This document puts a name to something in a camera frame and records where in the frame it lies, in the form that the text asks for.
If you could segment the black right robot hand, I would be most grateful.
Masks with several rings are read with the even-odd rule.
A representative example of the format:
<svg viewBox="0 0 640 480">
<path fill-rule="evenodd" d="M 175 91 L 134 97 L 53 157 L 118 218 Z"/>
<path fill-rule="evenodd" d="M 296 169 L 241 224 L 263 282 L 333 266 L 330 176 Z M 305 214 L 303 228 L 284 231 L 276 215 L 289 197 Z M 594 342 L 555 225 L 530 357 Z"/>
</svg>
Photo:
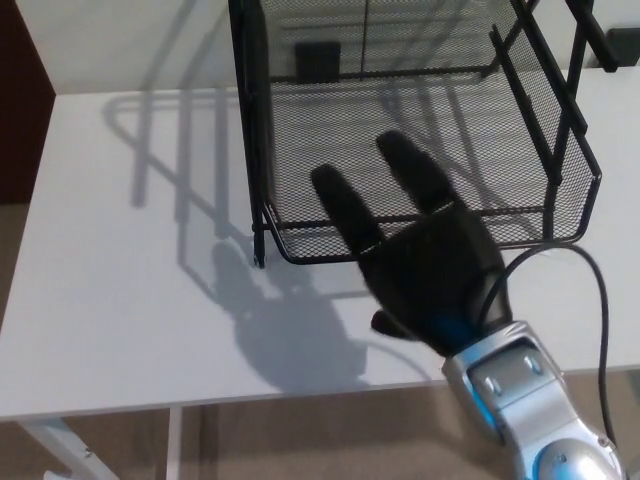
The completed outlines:
<svg viewBox="0 0 640 480">
<path fill-rule="evenodd" d="M 427 152 L 398 131 L 379 135 L 376 144 L 420 212 L 414 223 L 385 235 L 365 201 L 329 164 L 312 171 L 314 190 L 380 306 L 372 329 L 454 356 L 512 322 L 507 288 L 488 298 L 504 259 L 484 222 Z"/>
</svg>

